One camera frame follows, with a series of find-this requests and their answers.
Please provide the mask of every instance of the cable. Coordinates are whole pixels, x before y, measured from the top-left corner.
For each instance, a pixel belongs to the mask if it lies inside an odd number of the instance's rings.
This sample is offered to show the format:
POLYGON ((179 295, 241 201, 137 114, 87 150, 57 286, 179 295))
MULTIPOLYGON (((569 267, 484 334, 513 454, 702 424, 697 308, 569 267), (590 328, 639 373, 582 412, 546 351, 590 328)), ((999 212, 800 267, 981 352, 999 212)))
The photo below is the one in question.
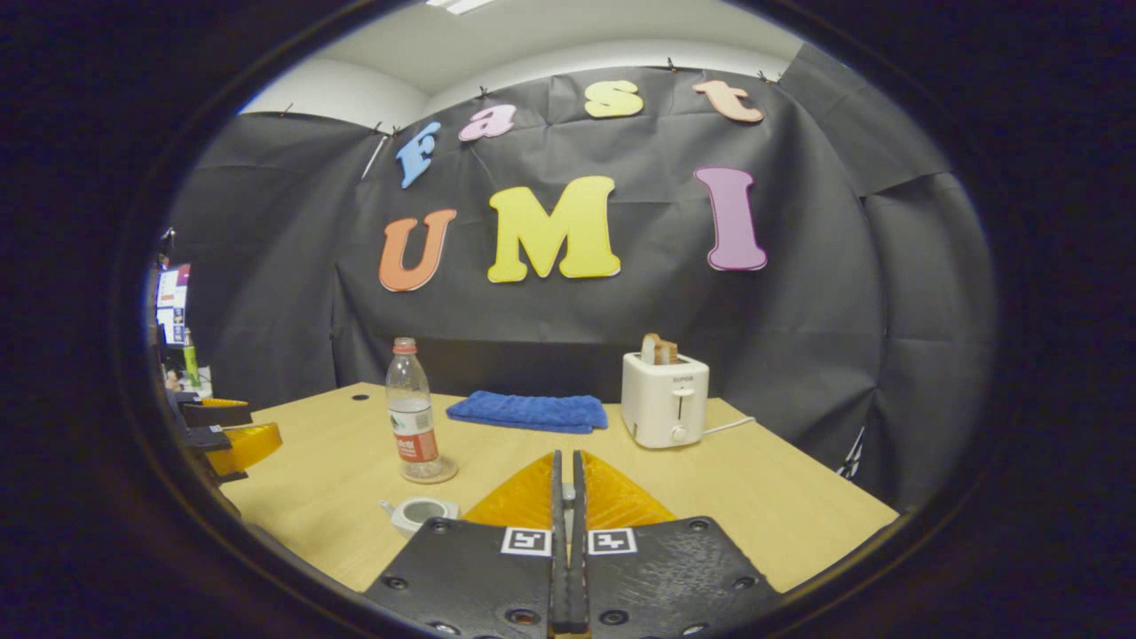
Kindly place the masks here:
POLYGON ((713 428, 713 429, 710 429, 709 431, 702 431, 702 434, 710 434, 710 433, 716 433, 716 432, 718 432, 718 431, 724 431, 724 430, 726 430, 726 429, 732 429, 732 428, 734 428, 734 426, 741 426, 741 425, 742 425, 742 424, 744 424, 745 422, 757 422, 757 420, 754 420, 753 417, 745 417, 745 418, 743 418, 743 420, 738 420, 738 421, 736 421, 736 422, 733 422, 733 423, 729 423, 729 424, 726 424, 725 426, 717 426, 717 428, 713 428))

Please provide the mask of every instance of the bottle cap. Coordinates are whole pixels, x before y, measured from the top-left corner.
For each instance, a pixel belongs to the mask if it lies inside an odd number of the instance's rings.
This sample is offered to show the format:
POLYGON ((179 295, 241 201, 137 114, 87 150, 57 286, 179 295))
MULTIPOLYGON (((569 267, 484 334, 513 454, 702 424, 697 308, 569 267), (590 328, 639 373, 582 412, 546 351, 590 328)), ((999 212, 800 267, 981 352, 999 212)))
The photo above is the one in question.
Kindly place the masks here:
POLYGON ((394 338, 394 352, 398 355, 414 355, 418 352, 418 346, 414 338, 394 338))

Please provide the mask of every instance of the green bottle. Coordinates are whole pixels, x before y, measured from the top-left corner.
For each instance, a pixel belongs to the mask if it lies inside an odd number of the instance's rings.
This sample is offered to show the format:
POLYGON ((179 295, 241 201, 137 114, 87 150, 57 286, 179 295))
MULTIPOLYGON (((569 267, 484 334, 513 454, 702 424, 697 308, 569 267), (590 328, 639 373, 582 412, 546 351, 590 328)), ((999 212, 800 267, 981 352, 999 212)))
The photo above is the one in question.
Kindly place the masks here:
POLYGON ((190 338, 190 330, 185 329, 185 348, 182 350, 185 356, 185 374, 190 376, 193 388, 201 388, 201 380, 198 379, 198 349, 190 338))

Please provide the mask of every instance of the orange letter u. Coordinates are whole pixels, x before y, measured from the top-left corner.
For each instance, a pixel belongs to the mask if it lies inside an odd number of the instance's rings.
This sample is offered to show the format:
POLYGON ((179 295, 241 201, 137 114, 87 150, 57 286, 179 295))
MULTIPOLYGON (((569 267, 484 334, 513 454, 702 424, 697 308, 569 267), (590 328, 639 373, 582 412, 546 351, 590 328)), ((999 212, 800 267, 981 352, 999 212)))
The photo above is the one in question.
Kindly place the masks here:
POLYGON ((437 263, 442 257, 445 230, 457 215, 457 210, 444 208, 435 210, 423 219, 428 229, 426 248, 423 249, 423 258, 418 262, 418 266, 409 271, 402 267, 402 254, 407 249, 407 236, 410 234, 410 230, 418 225, 418 221, 408 217, 395 219, 386 225, 386 246, 383 247, 383 257, 378 262, 378 281, 386 290, 412 291, 429 282, 434 272, 437 271, 437 263))

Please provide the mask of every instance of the bottle label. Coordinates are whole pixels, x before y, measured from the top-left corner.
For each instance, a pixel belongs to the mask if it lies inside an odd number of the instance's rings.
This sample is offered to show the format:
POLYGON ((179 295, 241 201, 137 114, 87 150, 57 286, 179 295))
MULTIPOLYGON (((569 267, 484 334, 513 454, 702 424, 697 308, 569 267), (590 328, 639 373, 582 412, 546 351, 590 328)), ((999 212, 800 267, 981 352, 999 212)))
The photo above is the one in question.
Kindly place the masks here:
POLYGON ((431 462, 437 458, 434 441, 434 418, 429 407, 414 413, 391 410, 391 428, 399 445, 399 456, 406 462, 431 462))

